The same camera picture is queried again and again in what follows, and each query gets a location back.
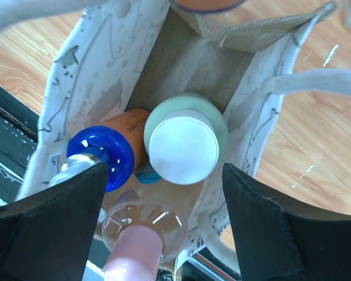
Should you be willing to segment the blue cap bottle back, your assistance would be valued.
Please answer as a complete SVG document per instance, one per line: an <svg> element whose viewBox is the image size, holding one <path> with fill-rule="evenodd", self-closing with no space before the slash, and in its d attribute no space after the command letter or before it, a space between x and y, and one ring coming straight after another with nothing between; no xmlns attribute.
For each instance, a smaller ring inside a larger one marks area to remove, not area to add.
<svg viewBox="0 0 351 281"><path fill-rule="evenodd" d="M246 0L171 0L176 7L195 13L220 13L229 11Z"/></svg>

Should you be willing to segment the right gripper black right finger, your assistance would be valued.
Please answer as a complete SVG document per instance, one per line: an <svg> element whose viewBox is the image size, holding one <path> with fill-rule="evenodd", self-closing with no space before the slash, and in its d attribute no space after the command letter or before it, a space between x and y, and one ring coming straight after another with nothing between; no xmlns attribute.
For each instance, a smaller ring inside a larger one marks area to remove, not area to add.
<svg viewBox="0 0 351 281"><path fill-rule="evenodd" d="M290 197L230 163L222 185L243 280L351 280L351 215Z"/></svg>

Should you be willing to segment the green bottle white cap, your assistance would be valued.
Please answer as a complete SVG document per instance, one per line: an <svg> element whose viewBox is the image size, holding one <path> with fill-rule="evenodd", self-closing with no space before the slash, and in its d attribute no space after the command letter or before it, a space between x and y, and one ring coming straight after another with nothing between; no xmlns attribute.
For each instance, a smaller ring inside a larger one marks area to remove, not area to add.
<svg viewBox="0 0 351 281"><path fill-rule="evenodd" d="M185 92L150 113L144 145L154 171L166 181L191 185L206 179L227 154L226 121L205 96Z"/></svg>

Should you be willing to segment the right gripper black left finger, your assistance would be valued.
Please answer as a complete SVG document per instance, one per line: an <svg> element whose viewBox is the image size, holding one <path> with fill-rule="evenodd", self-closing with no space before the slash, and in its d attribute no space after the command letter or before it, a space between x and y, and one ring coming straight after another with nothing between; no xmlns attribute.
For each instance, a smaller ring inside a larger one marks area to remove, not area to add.
<svg viewBox="0 0 351 281"><path fill-rule="evenodd" d="M97 163L0 207L0 280L82 280L107 179Z"/></svg>

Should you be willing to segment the pink cap bottle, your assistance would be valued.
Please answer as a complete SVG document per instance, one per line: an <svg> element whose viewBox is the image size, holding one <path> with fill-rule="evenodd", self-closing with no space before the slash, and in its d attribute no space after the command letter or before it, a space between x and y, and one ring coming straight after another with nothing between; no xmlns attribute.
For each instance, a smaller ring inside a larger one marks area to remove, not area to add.
<svg viewBox="0 0 351 281"><path fill-rule="evenodd" d="M124 192L102 223L111 254L105 280L156 280L159 264L174 259L188 236L187 220L164 203Z"/></svg>

